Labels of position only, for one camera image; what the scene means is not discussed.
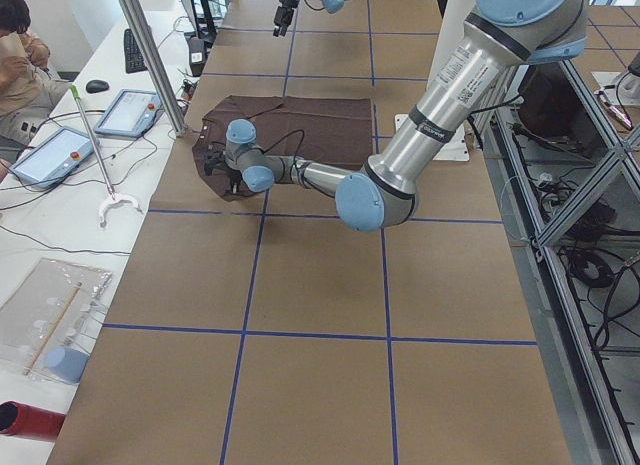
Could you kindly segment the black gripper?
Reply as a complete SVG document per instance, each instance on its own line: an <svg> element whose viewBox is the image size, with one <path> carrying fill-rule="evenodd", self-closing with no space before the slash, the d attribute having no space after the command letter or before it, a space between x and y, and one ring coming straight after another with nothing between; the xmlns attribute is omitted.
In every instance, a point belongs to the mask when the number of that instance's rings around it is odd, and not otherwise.
<svg viewBox="0 0 640 465"><path fill-rule="evenodd" d="M290 22L293 19L294 11L299 5L299 0L279 0L277 9L277 20L274 19L273 35L279 37L288 31Z"/></svg>
<svg viewBox="0 0 640 465"><path fill-rule="evenodd" d="M235 191L236 194L242 194L242 173L239 170L228 168L225 170L225 174L229 180L229 194L234 195Z"/></svg>

